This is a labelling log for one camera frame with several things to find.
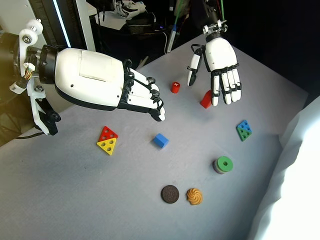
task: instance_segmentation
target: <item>dark brown cookie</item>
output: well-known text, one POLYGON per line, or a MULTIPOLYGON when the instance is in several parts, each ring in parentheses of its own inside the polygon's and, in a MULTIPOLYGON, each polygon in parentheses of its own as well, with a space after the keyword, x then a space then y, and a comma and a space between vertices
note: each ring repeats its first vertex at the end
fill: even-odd
POLYGON ((162 189, 161 197, 162 197, 163 201, 165 201, 166 203, 173 204, 179 198, 179 191, 175 186, 168 185, 162 189))

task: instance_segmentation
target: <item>green triangle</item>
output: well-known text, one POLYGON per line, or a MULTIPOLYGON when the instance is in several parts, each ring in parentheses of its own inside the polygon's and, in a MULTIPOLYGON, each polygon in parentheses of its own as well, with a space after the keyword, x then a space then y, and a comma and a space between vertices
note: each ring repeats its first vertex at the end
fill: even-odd
POLYGON ((240 127, 237 127, 236 130, 242 142, 247 140, 247 138, 250 137, 250 135, 252 134, 251 132, 244 130, 243 128, 240 128, 240 127))

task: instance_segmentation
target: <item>black cable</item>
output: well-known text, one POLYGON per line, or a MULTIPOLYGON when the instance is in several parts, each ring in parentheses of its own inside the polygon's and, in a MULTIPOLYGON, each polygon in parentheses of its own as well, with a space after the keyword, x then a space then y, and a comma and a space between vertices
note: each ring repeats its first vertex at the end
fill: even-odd
POLYGON ((32 134, 32 135, 29 135, 29 136, 18 136, 18 137, 16 137, 15 139, 31 139, 31 138, 40 136, 40 135, 42 135, 42 134, 45 134, 45 133, 42 131, 42 132, 37 132, 37 133, 32 134))

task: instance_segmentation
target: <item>gray table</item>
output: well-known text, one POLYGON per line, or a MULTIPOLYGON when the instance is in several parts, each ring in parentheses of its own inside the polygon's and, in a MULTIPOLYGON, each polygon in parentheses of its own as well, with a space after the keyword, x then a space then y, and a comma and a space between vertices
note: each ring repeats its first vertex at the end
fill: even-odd
POLYGON ((302 109, 307 94, 236 50, 241 101, 203 108, 210 88, 204 64, 186 86, 199 36, 140 70, 155 77, 165 104, 164 122, 148 114, 72 106, 61 113, 59 133, 13 140, 0 148, 0 239, 3 240, 237 240, 245 239, 281 152, 278 135, 302 109), (172 94, 173 81, 181 83, 172 94), (253 134, 241 142, 236 125, 253 134), (119 138, 113 156, 96 142, 107 125, 119 138), (153 137, 169 139, 158 149, 153 137), (217 157, 229 156, 232 172, 218 175, 217 157), (175 185, 180 198, 160 197, 175 185), (186 201, 199 188, 203 203, 186 201))

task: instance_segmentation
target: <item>white wall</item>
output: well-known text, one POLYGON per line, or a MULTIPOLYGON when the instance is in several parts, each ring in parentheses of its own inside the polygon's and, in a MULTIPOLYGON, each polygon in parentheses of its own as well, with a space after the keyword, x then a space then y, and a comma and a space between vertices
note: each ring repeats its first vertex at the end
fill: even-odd
MULTIPOLYGON (((28 0, 0 0, 0 25, 4 31, 18 35, 26 27, 26 23, 35 18, 28 0)), ((44 36, 39 35, 34 46, 42 48, 44 44, 44 36)), ((72 105, 57 94, 54 85, 42 85, 46 90, 47 100, 56 112, 60 113, 72 105)))

